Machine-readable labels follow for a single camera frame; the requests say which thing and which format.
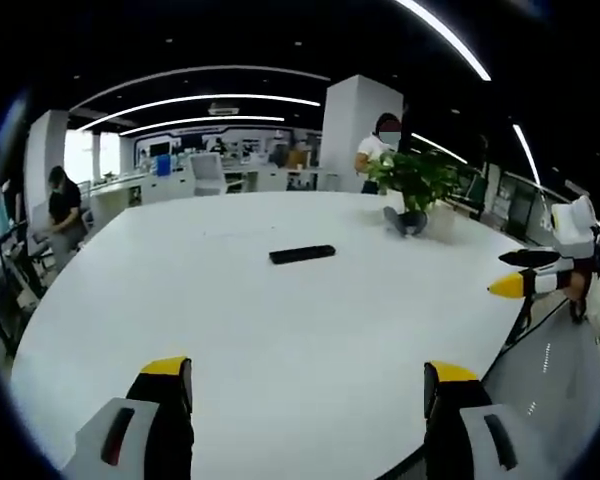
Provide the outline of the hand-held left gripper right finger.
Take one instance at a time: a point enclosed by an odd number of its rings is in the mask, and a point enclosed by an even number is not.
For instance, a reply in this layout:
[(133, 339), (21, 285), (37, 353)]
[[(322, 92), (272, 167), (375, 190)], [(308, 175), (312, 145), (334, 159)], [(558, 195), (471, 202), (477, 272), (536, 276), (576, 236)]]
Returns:
[(540, 436), (515, 410), (494, 403), (470, 370), (424, 364), (423, 441), (429, 479), (546, 479)]

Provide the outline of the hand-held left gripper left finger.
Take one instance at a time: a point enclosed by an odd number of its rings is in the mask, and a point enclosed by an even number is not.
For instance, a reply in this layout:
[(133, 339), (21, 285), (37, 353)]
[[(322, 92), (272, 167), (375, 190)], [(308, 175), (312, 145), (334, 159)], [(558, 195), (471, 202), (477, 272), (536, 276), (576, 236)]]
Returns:
[(194, 429), (192, 362), (147, 364), (125, 397), (113, 398), (75, 435), (65, 479), (189, 479)]

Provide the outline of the person's right hand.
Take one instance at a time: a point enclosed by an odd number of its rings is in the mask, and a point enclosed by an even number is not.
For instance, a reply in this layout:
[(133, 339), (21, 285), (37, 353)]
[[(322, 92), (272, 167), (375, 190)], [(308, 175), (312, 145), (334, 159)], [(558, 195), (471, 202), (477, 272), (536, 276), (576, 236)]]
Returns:
[(578, 271), (573, 271), (569, 285), (564, 289), (565, 296), (573, 302), (579, 302), (586, 296), (588, 277)]

